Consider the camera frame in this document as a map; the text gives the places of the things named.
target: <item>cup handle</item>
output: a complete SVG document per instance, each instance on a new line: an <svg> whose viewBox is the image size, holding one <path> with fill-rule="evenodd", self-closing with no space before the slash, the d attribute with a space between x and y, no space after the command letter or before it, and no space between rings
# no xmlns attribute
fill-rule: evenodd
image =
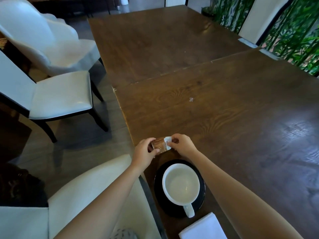
<svg viewBox="0 0 319 239"><path fill-rule="evenodd" d="M192 204L184 205L183 208L188 218L192 218L195 215Z"/></svg>

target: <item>wood grain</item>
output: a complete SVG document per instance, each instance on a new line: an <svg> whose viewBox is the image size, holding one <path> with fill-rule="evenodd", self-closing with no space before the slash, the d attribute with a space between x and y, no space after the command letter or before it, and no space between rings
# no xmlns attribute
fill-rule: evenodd
<svg viewBox="0 0 319 239"><path fill-rule="evenodd" d="M147 137L187 134L211 161L312 239L319 235L318 91L318 79L250 50L115 94L135 145ZM145 171L151 190L159 166L177 157L170 150L152 161ZM158 209L169 238L211 211L227 238L238 238L208 189L194 218L172 218Z"/></svg>
<svg viewBox="0 0 319 239"><path fill-rule="evenodd" d="M237 34L185 5L89 23L114 88L250 49Z"/></svg>

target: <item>plant pot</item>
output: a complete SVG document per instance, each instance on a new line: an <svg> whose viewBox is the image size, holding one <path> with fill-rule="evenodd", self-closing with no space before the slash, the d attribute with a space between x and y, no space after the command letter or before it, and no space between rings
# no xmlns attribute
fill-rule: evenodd
<svg viewBox="0 0 319 239"><path fill-rule="evenodd" d="M213 9L212 7L202 7L202 11L201 14L205 17L209 17L210 19L212 19L214 21L216 15L215 13L213 13Z"/></svg>

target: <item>hand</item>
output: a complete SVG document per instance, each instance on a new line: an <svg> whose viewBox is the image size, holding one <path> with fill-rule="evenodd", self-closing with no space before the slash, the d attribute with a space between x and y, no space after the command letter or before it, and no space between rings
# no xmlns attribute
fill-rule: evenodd
<svg viewBox="0 0 319 239"><path fill-rule="evenodd" d="M139 142L135 147L133 159L131 166L138 169L139 174L141 174L151 163L152 159L159 153L159 149L154 149L150 153L147 150L149 143L156 138L147 138Z"/></svg>
<svg viewBox="0 0 319 239"><path fill-rule="evenodd" d="M172 142L168 142L167 145L174 148L183 157L187 158L190 158L190 156L197 151L192 140L184 134L176 133L172 135Z"/></svg>

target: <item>small packet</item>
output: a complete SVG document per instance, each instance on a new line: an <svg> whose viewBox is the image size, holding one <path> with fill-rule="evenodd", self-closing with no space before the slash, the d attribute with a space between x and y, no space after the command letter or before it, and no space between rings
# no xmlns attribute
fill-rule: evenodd
<svg viewBox="0 0 319 239"><path fill-rule="evenodd" d="M163 152L166 152L171 149L171 147L167 145L167 143L171 141L172 141L172 137L161 137L152 141L151 144L153 149L156 149L156 148L159 149L158 154L162 154Z"/></svg>

